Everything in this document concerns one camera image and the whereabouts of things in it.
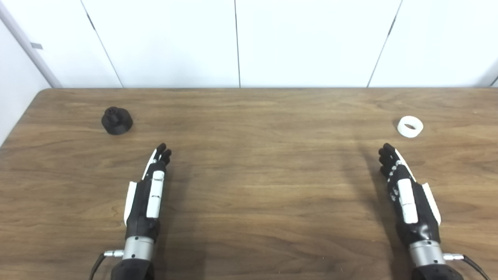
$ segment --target wooden table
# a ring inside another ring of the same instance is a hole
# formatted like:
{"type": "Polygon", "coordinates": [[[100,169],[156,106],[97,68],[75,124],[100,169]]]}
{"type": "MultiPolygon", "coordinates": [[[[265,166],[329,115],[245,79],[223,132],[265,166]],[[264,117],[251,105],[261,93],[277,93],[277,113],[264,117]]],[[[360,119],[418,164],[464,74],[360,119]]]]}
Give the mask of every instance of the wooden table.
{"type": "Polygon", "coordinates": [[[497,109],[498,89],[45,90],[0,149],[0,279],[87,279],[123,247],[128,182],[162,141],[159,280],[409,279],[385,142],[430,182],[444,251],[497,279],[497,109]],[[129,110],[128,133],[104,131],[109,106],[129,110]],[[405,115],[417,138],[394,128],[405,115]]]}

